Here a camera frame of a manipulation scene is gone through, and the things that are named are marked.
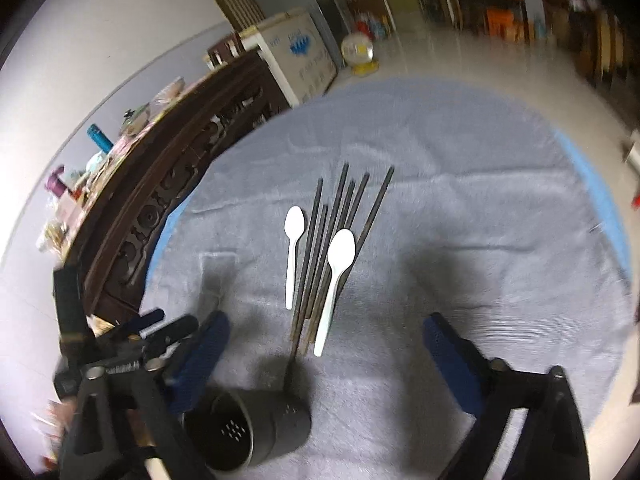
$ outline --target red object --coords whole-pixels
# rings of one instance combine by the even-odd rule
[[[356,28],[358,29],[358,32],[361,32],[363,34],[366,34],[367,37],[373,41],[373,34],[371,33],[371,29],[369,28],[369,25],[367,25],[366,22],[363,22],[362,20],[358,20],[356,22]]]

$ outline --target yellow base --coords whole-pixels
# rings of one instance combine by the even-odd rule
[[[353,75],[364,77],[366,75],[374,73],[379,68],[380,63],[378,63],[377,61],[369,61],[368,63],[362,63],[360,65],[354,66],[351,71],[353,72]]]

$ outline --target spoon handle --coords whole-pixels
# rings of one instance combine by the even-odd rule
[[[329,333],[329,325],[331,325],[331,318],[334,315],[335,293],[338,289],[338,278],[340,278],[340,274],[332,272],[331,282],[329,283],[329,289],[326,292],[326,299],[324,300],[324,307],[322,308],[322,316],[318,325],[316,342],[314,343],[314,355],[316,357],[320,357],[322,355],[322,349],[324,349],[324,343]]]
[[[296,282],[296,243],[289,242],[289,257],[287,258],[287,280],[285,282],[284,298],[287,310],[293,308],[293,289]]]

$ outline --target white cardboard box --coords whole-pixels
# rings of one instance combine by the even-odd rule
[[[291,107],[323,94],[336,74],[308,12],[283,12],[241,34],[245,49],[259,46]]]

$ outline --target carved wooden furniture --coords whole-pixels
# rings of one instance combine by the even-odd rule
[[[114,324],[137,315],[169,213],[220,153],[287,108],[269,67],[251,50],[206,76],[143,131],[100,177],[63,247],[64,262],[79,268],[87,314]]]

